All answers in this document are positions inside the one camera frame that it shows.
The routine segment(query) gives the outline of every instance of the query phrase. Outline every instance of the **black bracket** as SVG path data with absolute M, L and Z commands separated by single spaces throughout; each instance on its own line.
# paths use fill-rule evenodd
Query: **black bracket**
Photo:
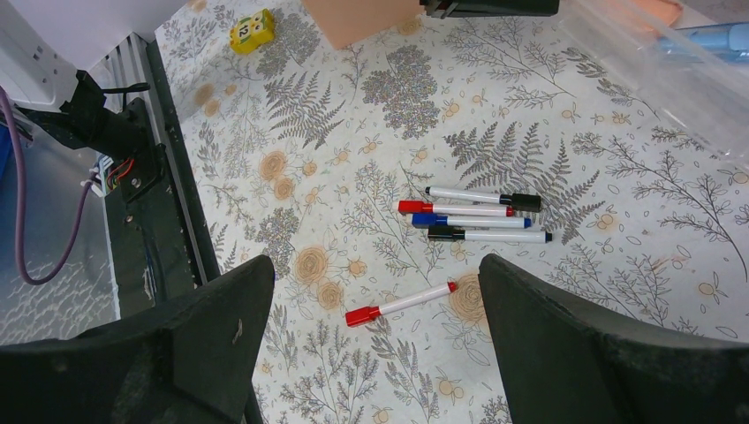
M 119 184 L 125 203 L 131 203 L 163 178 L 163 167 L 156 158 L 155 150 L 158 147 L 155 145 L 151 121 L 148 120 L 148 111 L 143 99 L 137 97 L 132 100 L 125 106 L 125 110 L 120 112 L 120 115 L 135 124 L 140 134 L 148 140 L 148 147 L 140 149 L 134 155 L 130 172 Z

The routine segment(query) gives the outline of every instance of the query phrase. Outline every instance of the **marker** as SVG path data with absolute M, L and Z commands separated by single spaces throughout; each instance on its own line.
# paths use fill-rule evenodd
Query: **marker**
M 470 216 L 513 216 L 511 206 L 504 205 L 435 205 L 423 201 L 397 201 L 393 208 L 406 214 L 448 214 Z
M 495 203 L 500 205 L 509 205 L 512 206 L 512 208 L 515 210 L 525 212 L 541 212 L 541 197 L 532 194 L 494 194 L 433 186 L 427 187 L 424 191 L 430 196 L 443 197 L 444 199 Z
M 432 299 L 441 298 L 442 296 L 446 296 L 457 289 L 458 285 L 450 281 L 447 284 L 440 285 L 439 287 L 432 287 L 431 289 L 412 294 L 411 296 L 408 296 L 406 298 L 393 300 L 390 303 L 386 303 L 378 307 L 360 307 L 355 311 L 346 313 L 346 325 L 348 325 L 349 327 L 356 327 L 361 324 L 366 324 L 368 322 L 374 321 L 380 315 L 392 314 L 394 312 L 400 311 L 401 309 L 406 309 L 407 307 L 418 305 L 419 303 L 424 303 Z
M 458 227 L 481 228 L 528 228 L 531 218 L 501 216 L 445 216 L 437 214 L 413 214 L 409 217 L 411 225 L 416 228 L 428 228 L 433 225 L 455 225 Z
M 551 241 L 551 233 L 545 231 L 467 231 L 449 226 L 429 227 L 427 237 L 432 240 L 453 241 L 502 241 L 504 243 L 548 243 Z

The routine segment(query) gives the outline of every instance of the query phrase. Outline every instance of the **table surface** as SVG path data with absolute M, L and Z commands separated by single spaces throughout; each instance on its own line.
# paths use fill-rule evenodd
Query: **table surface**
M 237 56 L 230 27 L 262 7 L 276 39 Z M 553 23 L 419 17 L 335 51 L 299 3 L 193 0 L 159 28 L 221 268 L 276 266 L 267 422 L 509 422 L 476 276 L 493 252 L 644 322 L 749 340 L 749 175 Z M 391 204 L 430 185 L 541 193 L 529 216 L 554 241 L 429 243 Z

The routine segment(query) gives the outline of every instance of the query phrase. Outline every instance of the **blue marker cap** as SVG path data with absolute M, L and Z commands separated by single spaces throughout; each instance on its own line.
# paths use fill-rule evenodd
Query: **blue marker cap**
M 433 225 L 447 225 L 447 216 L 437 214 L 413 214 L 411 225 L 416 228 L 428 228 Z

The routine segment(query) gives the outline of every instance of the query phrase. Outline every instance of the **plastic container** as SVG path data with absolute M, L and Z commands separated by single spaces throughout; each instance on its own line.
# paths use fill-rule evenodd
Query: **plastic container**
M 747 64 L 721 61 L 630 0 L 563 0 L 558 16 L 559 28 L 661 119 L 749 170 Z M 669 56 L 659 36 L 695 60 Z

